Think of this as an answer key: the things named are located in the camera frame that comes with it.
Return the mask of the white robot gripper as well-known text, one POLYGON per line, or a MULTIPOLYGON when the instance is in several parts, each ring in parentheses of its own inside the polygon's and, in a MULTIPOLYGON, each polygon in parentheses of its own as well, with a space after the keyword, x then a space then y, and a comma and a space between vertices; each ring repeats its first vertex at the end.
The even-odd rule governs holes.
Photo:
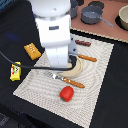
POLYGON ((69 55, 78 53, 75 40, 70 34, 70 0, 28 1, 50 66, 54 70, 67 70, 69 55))

